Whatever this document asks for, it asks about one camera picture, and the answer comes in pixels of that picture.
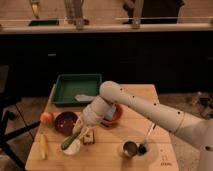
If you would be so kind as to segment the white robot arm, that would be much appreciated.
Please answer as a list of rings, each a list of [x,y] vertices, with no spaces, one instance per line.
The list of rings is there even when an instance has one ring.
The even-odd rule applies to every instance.
[[[80,114],[73,132],[99,124],[114,104],[123,104],[164,130],[182,139],[200,151],[197,171],[213,171],[213,118],[202,119],[187,112],[150,102],[130,94],[113,81],[105,81],[99,94]]]

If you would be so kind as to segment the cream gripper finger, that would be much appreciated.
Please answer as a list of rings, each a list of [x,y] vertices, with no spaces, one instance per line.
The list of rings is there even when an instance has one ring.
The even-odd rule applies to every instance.
[[[77,139],[82,140],[89,131],[90,131],[89,127],[83,127]]]
[[[74,124],[74,127],[73,127],[73,130],[72,130],[72,133],[75,134],[75,133],[78,133],[83,127],[83,120],[81,117],[79,117],[76,121],[76,123]]]

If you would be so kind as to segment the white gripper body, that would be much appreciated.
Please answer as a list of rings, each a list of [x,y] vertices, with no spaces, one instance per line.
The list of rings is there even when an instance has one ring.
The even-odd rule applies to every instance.
[[[89,105],[82,111],[82,119],[88,126],[98,125],[110,110],[112,104],[97,96]]]

